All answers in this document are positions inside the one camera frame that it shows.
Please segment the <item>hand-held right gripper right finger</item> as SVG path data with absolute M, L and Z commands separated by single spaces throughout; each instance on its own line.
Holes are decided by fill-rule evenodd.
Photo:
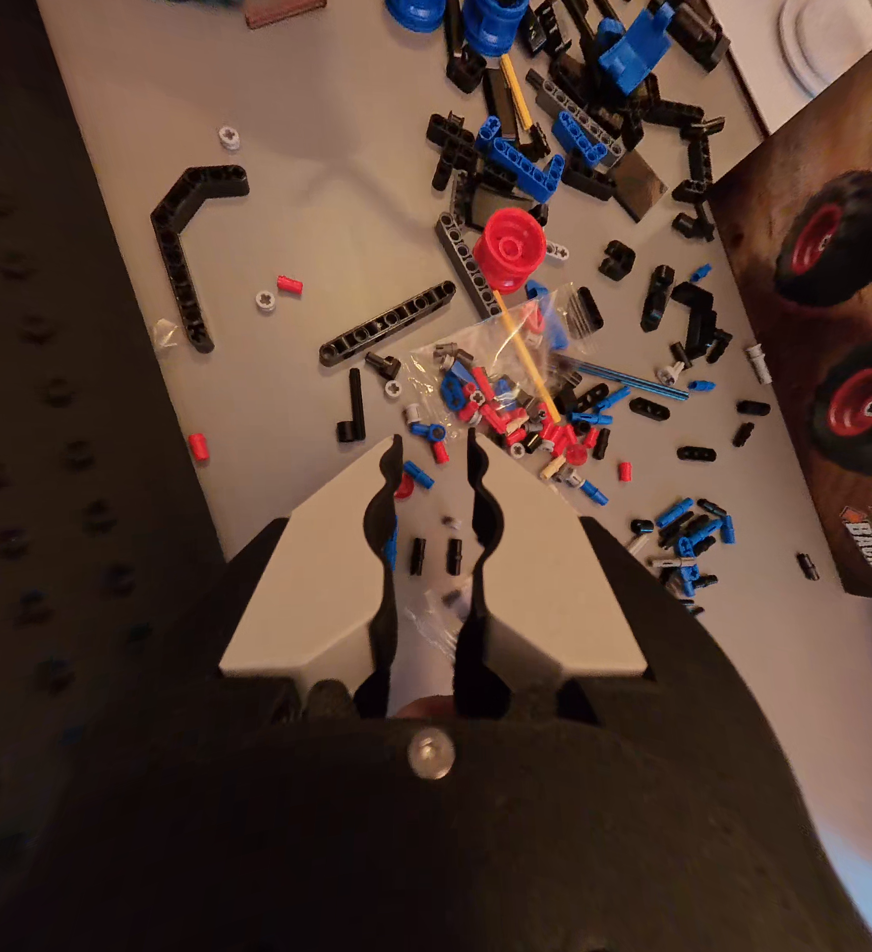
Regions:
M 525 693 L 555 705 L 572 681 L 641 677 L 648 662 L 583 518 L 475 430 L 466 469 L 481 552 L 455 650 L 458 713 L 503 716 Z

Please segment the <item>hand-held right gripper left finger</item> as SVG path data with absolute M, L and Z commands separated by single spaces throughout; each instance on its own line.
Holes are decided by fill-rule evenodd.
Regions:
M 228 677 L 361 688 L 388 674 L 398 617 L 386 555 L 404 441 L 382 440 L 291 513 L 220 662 Z

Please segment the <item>small blue cross connector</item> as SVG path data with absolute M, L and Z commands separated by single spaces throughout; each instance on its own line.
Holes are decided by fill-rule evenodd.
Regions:
M 438 422 L 423 422 L 420 405 L 416 403 L 409 404 L 404 410 L 404 415 L 410 433 L 422 438 L 431 447 L 438 466 L 446 465 L 450 457 L 445 444 L 445 427 Z

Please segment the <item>cluster of blue pins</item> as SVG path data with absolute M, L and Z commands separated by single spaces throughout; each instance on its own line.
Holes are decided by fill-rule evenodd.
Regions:
M 702 608 L 697 596 L 717 585 L 714 573 L 702 569 L 702 557 L 717 544 L 737 541 L 729 511 L 709 499 L 683 497 L 655 519 L 634 519 L 625 550 L 647 556 L 647 567 L 669 593 L 694 614 Z

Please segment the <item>black stick connector piece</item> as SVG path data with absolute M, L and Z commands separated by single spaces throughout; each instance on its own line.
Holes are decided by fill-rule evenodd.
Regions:
M 348 389 L 352 418 L 337 422 L 336 436 L 340 444 L 361 443 L 366 439 L 365 410 L 358 367 L 352 367 L 348 371 Z

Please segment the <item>clear bag of small pieces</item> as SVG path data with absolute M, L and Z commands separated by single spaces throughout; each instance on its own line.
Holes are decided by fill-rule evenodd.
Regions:
M 414 351 L 404 410 L 419 404 L 423 422 L 445 427 L 449 456 L 470 432 L 478 432 L 513 460 L 547 466 L 543 477 L 560 481 L 563 470 L 602 457 L 607 438 L 600 433 L 613 423 L 614 397 L 610 385 L 585 387 L 582 374 L 551 362 L 557 355 L 592 356 L 603 318 L 590 290 L 572 284 L 549 291 L 530 281 L 526 300 L 507 309 L 545 378 L 560 424 L 549 419 L 501 316 Z

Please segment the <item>long black axle rod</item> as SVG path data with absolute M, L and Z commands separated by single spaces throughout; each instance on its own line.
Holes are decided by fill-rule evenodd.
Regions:
M 551 366 L 559 370 L 570 370 L 572 372 L 595 377 L 607 382 L 631 387 L 632 389 L 676 402 L 685 402 L 691 396 L 687 390 L 682 390 L 678 387 L 663 385 L 656 381 L 647 380 L 628 373 L 613 370 L 600 364 L 586 362 L 565 355 L 557 355 L 552 360 Z

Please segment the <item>long yellow axle rod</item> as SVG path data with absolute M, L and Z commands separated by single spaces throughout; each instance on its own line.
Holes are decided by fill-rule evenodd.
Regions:
M 523 368 L 529 377 L 532 380 L 532 383 L 535 385 L 537 396 L 541 398 L 544 403 L 547 414 L 551 422 L 555 424 L 561 423 L 561 413 L 558 411 L 553 398 L 545 385 L 545 378 L 542 376 L 534 358 L 532 357 L 531 351 L 529 351 L 528 346 L 525 342 L 525 339 L 522 336 L 520 327 L 516 325 L 516 322 L 509 313 L 501 295 L 501 292 L 498 290 L 493 290 L 494 299 L 501 310 L 501 321 L 503 326 L 506 329 L 507 336 L 510 343 L 515 346 L 516 351 L 519 354 L 519 359 L 522 362 Z

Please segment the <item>black angled connector piece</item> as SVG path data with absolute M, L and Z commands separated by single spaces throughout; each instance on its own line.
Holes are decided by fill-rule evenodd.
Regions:
M 704 358 L 717 363 L 727 351 L 734 336 L 718 325 L 714 296 L 697 284 L 681 282 L 671 293 L 671 299 L 688 308 L 688 325 L 681 348 L 688 363 Z

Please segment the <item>red toy wheel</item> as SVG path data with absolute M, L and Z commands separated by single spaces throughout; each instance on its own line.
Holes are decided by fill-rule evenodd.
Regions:
M 521 208 L 501 208 L 488 219 L 473 256 L 493 292 L 519 291 L 542 264 L 547 238 L 541 224 Z

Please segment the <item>dark grey holed beam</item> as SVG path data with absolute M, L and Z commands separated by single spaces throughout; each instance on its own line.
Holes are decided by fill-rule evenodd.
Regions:
M 466 244 L 463 233 L 454 216 L 443 211 L 435 223 L 435 233 L 454 269 L 458 283 L 474 304 L 479 320 L 501 316 L 501 307 L 495 292 L 489 286 L 481 267 Z
M 601 164 L 610 170 L 620 161 L 625 149 L 620 137 L 612 135 L 602 125 L 585 112 L 572 98 L 550 79 L 543 77 L 534 68 L 526 73 L 527 83 L 536 90 L 536 103 L 553 119 L 558 118 L 561 112 L 568 112 L 579 124 L 587 138 L 593 144 L 600 144 L 607 149 L 607 155 Z

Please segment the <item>black bent beam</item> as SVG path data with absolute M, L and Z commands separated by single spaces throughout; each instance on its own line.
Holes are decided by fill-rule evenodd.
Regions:
M 182 249 L 181 235 L 206 202 L 246 197 L 249 192 L 246 170 L 239 165 L 192 167 L 180 174 L 150 215 L 181 328 L 200 354 L 214 351 L 214 343 Z

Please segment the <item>dark printed toy box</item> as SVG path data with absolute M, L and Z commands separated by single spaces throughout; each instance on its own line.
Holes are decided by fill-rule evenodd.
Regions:
M 872 598 L 872 53 L 710 202 L 842 586 Z

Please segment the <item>black square panel piece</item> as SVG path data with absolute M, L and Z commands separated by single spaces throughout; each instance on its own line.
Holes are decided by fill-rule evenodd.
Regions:
M 667 185 L 634 150 L 609 169 L 609 178 L 615 200 L 635 223 L 641 222 L 667 192 Z

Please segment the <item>pile of black building pieces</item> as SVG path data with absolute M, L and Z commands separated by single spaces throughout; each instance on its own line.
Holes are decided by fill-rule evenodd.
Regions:
M 654 12 L 661 3 L 668 2 L 647 2 L 642 11 Z M 639 14 L 624 24 L 611 2 L 529 4 L 508 52 L 534 120 L 530 133 L 526 133 L 519 125 L 505 85 L 500 57 L 485 58 L 466 43 L 462 7 L 463 2 L 446 2 L 442 23 L 447 48 L 446 77 L 464 93 L 482 88 L 487 117 L 493 114 L 501 120 L 501 137 L 540 169 L 554 155 L 563 155 L 565 169 L 560 185 L 598 201 L 616 201 L 609 170 L 602 164 L 588 169 L 577 152 L 566 153 L 561 148 L 552 131 L 555 119 L 537 105 L 536 90 L 525 79 L 528 70 L 534 68 L 557 84 L 596 123 L 620 137 L 625 153 L 639 153 L 646 125 L 672 129 L 685 144 L 688 156 L 688 173 L 673 188 L 672 198 L 692 209 L 675 217 L 673 229 L 690 240 L 713 240 L 714 226 L 704 206 L 714 180 L 710 140 L 723 130 L 724 118 L 706 117 L 700 106 L 665 98 L 656 76 L 662 60 L 628 97 L 620 94 L 597 64 L 604 49 L 597 40 L 601 22 L 616 19 L 628 29 Z M 488 218 L 501 208 L 522 208 L 545 225 L 554 195 L 549 202 L 538 203 L 516 187 L 513 175 L 484 160 L 475 148 L 478 130 L 467 127 L 465 118 L 457 113 L 430 116 L 426 138 L 439 150 L 432 189 L 442 192 L 450 184 L 458 185 L 463 196 L 454 199 L 451 214 L 457 222 L 475 231 L 483 231 Z

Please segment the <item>blue angled panel piece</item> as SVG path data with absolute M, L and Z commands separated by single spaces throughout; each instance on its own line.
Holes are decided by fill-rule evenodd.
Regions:
M 673 44 L 668 29 L 675 15 L 670 4 L 661 3 L 655 11 L 642 11 L 628 29 L 616 19 L 599 25 L 597 40 L 604 49 L 597 64 L 622 96 L 630 96 L 668 53 Z

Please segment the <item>blue toy wheel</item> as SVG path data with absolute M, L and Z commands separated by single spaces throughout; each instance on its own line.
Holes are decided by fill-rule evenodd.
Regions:
M 446 1 L 384 1 L 385 9 L 404 29 L 432 33 L 443 23 Z
M 507 54 L 529 4 L 529 1 L 464 1 L 466 43 L 485 58 Z

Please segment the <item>dark brown axle rod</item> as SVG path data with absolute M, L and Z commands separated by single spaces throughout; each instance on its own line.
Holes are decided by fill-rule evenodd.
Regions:
M 327 1 L 244 1 L 242 12 L 250 30 L 265 27 L 293 19 L 304 14 L 324 9 Z

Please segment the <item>black rectangular frame piece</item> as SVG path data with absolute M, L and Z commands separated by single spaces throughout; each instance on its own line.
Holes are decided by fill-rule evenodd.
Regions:
M 706 73 L 712 72 L 728 54 L 731 41 L 708 2 L 669 1 L 668 5 L 675 12 L 668 34 Z

